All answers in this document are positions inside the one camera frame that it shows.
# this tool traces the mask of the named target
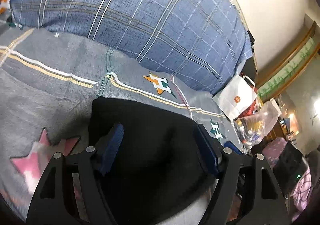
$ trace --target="pink star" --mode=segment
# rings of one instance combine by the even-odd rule
[[[18,171],[24,175],[29,193],[33,194],[36,190],[41,175],[55,152],[62,152],[67,156],[79,137],[70,138],[68,140],[61,139],[60,142],[52,146],[47,137],[47,129],[41,132],[39,142],[33,142],[31,151],[28,156],[20,158],[11,158],[12,163]]]

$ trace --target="screw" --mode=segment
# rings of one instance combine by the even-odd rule
[[[257,154],[257,158],[258,158],[259,160],[263,160],[263,159],[264,159],[264,156],[263,156],[262,154]]]
[[[95,147],[89,146],[85,149],[88,153],[93,152],[95,150]]]
[[[223,151],[224,151],[226,154],[231,154],[231,153],[232,153],[232,149],[231,149],[231,148],[224,148]]]
[[[58,159],[61,157],[61,153],[60,152],[56,152],[54,155],[53,155],[53,158],[54,159]]]

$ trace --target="yellow stripe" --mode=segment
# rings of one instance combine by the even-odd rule
[[[17,60],[19,62],[21,62],[23,65],[31,68],[31,69],[34,69],[34,70],[37,70],[37,71],[40,71],[41,73],[45,74],[45,75],[48,75],[50,77],[53,77],[53,78],[57,78],[59,80],[63,80],[63,81],[70,81],[76,85],[79,85],[79,86],[82,86],[82,87],[87,87],[87,88],[92,88],[93,85],[90,85],[90,84],[87,84],[87,83],[84,83],[84,82],[80,82],[80,81],[77,81],[77,80],[74,80],[73,78],[71,77],[63,77],[63,76],[60,76],[58,74],[55,74],[55,73],[52,73],[50,71],[47,71],[47,70],[44,70],[43,68],[39,67],[39,66],[36,66],[36,65],[33,65],[33,64],[30,64],[24,60],[22,60],[21,58],[19,58],[18,56],[16,55],[12,55],[12,54],[9,54],[8,56],[9,58],[11,59],[14,59],[14,60]]]
[[[23,41],[23,39],[25,39],[26,37],[28,37],[30,34],[32,34],[32,32],[34,31],[34,28],[31,28],[29,30],[27,30],[26,32],[24,32],[23,34],[21,34],[19,37],[17,37],[16,39],[14,39],[5,49],[5,55],[10,52],[10,50],[16,46],[20,41]]]
[[[138,94],[141,94],[145,97],[148,97],[150,99],[153,99],[153,100],[156,100],[158,102],[161,102],[161,103],[164,103],[164,104],[167,104],[167,105],[170,105],[170,106],[173,106],[173,107],[176,107],[176,108],[181,108],[181,109],[188,109],[186,106],[178,106],[178,105],[175,105],[173,103],[170,103],[170,102],[167,102],[167,101],[164,101],[164,100],[161,100],[161,99],[158,99],[156,97],[152,97],[148,94],[145,94],[143,92],[140,92],[138,90],[134,90],[134,89],[130,89],[130,88],[127,88],[127,87],[123,87],[123,86],[120,86],[118,83],[115,82],[113,76],[111,75],[111,83],[113,84],[113,86],[117,87],[117,88],[121,88],[121,89],[124,89],[124,90],[128,90],[128,91],[131,91],[131,92],[134,92],[134,93],[138,93]],[[219,116],[217,114],[210,114],[210,113],[206,113],[206,112],[203,112],[202,110],[196,110],[196,109],[191,109],[192,111],[196,111],[197,113],[202,113],[202,114],[205,114],[205,115],[209,115],[209,116],[215,116],[215,117],[223,117],[223,116]]]

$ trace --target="gray blanket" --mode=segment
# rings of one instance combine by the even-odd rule
[[[188,116],[222,144],[231,140],[242,149],[209,92],[194,91],[174,76],[149,71],[85,37],[6,25],[0,30],[0,192],[23,220],[52,154],[86,147],[91,103],[98,96]],[[77,190],[76,197],[81,199]],[[197,224],[207,201],[203,196],[163,224]]]

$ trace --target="white paper bag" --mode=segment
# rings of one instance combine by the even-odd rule
[[[248,79],[255,86],[249,77],[244,76],[244,78]],[[257,94],[246,83],[244,78],[241,78],[239,75],[234,76],[228,85],[213,97],[214,102],[218,104],[231,121],[250,107],[257,97]]]

